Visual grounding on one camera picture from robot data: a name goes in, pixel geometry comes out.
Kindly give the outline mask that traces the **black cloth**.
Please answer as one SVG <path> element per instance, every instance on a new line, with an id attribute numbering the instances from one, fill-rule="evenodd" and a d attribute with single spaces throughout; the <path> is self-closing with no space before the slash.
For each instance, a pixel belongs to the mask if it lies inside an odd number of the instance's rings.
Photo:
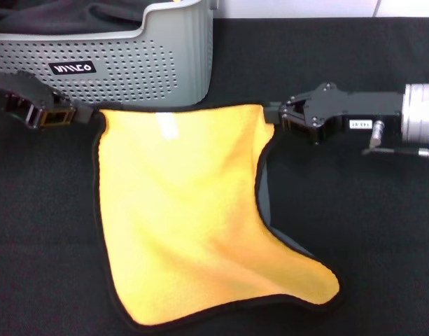
<path id="1" fill-rule="evenodd" d="M 0 0 L 0 33 L 65 35 L 138 29 L 159 0 Z"/>

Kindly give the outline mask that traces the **grey perforated plastic storage box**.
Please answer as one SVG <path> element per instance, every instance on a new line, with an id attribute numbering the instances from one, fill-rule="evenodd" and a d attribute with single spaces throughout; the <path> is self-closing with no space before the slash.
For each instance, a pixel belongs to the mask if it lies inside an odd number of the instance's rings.
<path id="1" fill-rule="evenodd" d="M 154 3 L 134 30 L 0 34 L 0 72 L 27 71 L 72 99 L 186 106 L 211 81 L 218 0 Z"/>

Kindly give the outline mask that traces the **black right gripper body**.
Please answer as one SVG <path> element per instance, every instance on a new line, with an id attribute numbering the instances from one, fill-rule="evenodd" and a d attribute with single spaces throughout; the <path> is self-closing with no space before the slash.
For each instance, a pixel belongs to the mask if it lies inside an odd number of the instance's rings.
<path id="1" fill-rule="evenodd" d="M 398 92 L 345 92 L 320 85 L 304 103 L 310 141 L 319 144 L 341 132 L 370 134 L 377 121 L 384 124 L 384 135 L 399 136 L 403 98 Z"/>

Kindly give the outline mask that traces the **yellow towel with black trim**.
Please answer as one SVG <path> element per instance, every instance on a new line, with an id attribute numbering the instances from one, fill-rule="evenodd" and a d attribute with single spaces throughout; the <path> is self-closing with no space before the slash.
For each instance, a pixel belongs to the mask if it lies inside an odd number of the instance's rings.
<path id="1" fill-rule="evenodd" d="M 234 308 L 330 307 L 338 274 L 271 225 L 259 104 L 99 111 L 95 210 L 116 305 L 137 330 Z"/>

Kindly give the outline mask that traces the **black tablecloth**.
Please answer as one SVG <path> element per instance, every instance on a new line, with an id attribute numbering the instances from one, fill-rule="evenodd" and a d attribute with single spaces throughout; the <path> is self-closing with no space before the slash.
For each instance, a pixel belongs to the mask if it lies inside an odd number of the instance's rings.
<path id="1" fill-rule="evenodd" d="M 206 103 L 429 83 L 429 18 L 214 22 Z M 97 122 L 33 132 L 0 115 L 0 336 L 429 336 L 429 162 L 366 137 L 285 136 L 269 157 L 278 229 L 333 266 L 343 305 L 239 309 L 135 331 L 108 295 L 92 206 Z"/>

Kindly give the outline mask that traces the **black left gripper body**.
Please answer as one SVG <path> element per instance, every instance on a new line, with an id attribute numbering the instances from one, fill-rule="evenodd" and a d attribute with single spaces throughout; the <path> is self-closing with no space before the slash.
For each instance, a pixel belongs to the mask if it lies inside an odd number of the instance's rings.
<path id="1" fill-rule="evenodd" d="M 25 71 L 0 72 L 0 115 L 31 130 L 71 123 L 75 105 L 60 91 Z"/>

